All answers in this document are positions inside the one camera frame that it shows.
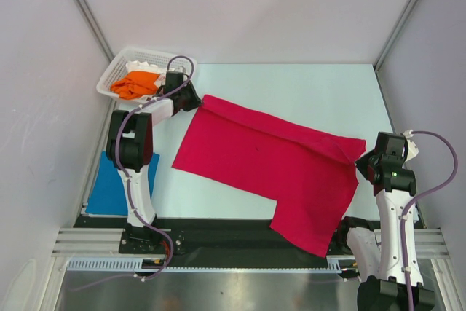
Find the red t shirt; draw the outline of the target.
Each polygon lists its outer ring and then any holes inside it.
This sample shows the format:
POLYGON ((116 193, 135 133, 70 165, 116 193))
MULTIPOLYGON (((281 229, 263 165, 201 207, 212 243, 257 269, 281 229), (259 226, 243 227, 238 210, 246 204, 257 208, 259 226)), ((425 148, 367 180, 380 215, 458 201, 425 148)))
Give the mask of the red t shirt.
POLYGON ((271 228, 325 256, 358 187, 366 143, 206 95, 173 167, 274 200, 271 228))

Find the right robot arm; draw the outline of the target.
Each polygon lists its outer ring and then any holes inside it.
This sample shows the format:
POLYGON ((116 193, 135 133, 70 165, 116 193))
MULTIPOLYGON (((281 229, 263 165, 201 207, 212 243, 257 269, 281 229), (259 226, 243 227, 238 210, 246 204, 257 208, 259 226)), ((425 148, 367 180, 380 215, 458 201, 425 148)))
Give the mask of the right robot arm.
POLYGON ((375 147, 356 160, 359 173, 373 188, 380 233, 365 219, 346 217, 336 246, 351 253, 358 266, 359 310, 432 310, 435 294, 424 286, 416 255, 414 172, 404 167, 419 150, 413 131, 380 132, 375 147))

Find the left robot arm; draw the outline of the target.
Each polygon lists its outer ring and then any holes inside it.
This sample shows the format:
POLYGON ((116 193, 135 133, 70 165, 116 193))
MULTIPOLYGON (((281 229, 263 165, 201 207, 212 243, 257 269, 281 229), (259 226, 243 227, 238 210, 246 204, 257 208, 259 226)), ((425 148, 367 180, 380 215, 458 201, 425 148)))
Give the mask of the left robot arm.
POLYGON ((201 104, 191 77, 180 71, 168 71, 155 96, 132 111, 112 112, 106 156, 118 171, 127 202, 120 253, 154 253, 161 245, 166 252, 170 251, 169 236, 154 226, 157 215, 149 188, 153 128, 179 111, 191 111, 201 104))

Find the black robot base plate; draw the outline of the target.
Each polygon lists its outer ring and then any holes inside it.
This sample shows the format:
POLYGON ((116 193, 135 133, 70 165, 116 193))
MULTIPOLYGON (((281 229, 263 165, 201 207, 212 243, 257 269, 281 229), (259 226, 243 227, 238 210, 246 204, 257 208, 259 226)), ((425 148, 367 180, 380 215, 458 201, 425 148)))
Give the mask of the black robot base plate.
MULTIPOLYGON (((379 221, 368 221, 375 231, 380 229, 379 221)), ((350 251, 340 242, 338 229, 324 257, 297 248, 270 228, 268 220, 242 219, 159 219, 169 236, 170 251, 159 246, 154 253, 118 254, 124 257, 154 256, 161 259, 165 254, 182 256, 189 260, 212 257, 215 260, 233 258, 246 261, 308 261, 312 258, 348 257, 350 251)), ((119 228, 125 227, 122 218, 91 218, 81 216, 74 228, 119 228)))

